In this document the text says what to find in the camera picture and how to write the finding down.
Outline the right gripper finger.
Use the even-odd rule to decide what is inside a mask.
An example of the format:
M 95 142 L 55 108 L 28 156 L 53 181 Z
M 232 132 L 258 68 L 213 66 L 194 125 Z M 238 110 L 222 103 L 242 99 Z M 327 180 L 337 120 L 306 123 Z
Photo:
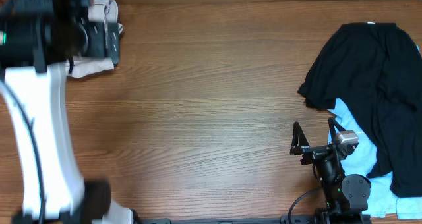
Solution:
M 308 149 L 310 145 L 306 139 L 305 134 L 300 126 L 300 124 L 296 121 L 293 124 L 293 138 L 291 142 L 290 154 L 291 155 L 302 155 Z
M 328 126 L 331 139 L 334 139 L 338 132 L 345 131 L 345 128 L 342 127 L 339 122 L 335 119 L 335 117 L 330 117 L 328 119 Z

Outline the beige shorts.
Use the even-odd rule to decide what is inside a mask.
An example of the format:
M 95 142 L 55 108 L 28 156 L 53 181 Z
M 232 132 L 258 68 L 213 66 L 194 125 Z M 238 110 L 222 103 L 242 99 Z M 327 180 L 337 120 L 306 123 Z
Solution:
M 115 0 L 94 0 L 84 25 L 88 34 L 88 49 L 73 57 L 74 65 L 66 64 L 72 78 L 84 78 L 113 70 L 119 62 L 119 40 L 123 25 L 118 22 L 119 8 Z

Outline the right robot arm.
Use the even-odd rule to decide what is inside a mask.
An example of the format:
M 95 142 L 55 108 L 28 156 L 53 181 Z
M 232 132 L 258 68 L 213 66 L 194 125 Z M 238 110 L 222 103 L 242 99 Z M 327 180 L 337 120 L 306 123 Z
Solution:
M 312 147 L 296 121 L 290 154 L 300 155 L 302 165 L 311 165 L 320 187 L 298 197 L 290 206 L 286 223 L 309 224 L 366 224 L 371 222 L 363 212 L 368 208 L 371 182 L 363 175 L 345 174 L 341 161 L 353 154 L 359 142 L 352 130 L 346 130 L 334 118 L 328 119 L 331 142 Z M 326 207 L 317 208 L 312 215 L 293 215 L 294 207 L 304 198 L 323 191 Z

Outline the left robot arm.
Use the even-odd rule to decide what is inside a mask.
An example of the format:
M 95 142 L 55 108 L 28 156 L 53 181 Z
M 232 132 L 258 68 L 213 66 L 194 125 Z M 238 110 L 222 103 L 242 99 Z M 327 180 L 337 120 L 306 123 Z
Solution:
M 1 7 L 1 95 L 13 123 L 23 176 L 13 223 L 138 223 L 106 180 L 86 181 L 67 120 L 68 77 L 119 62 L 115 0 L 6 0 Z

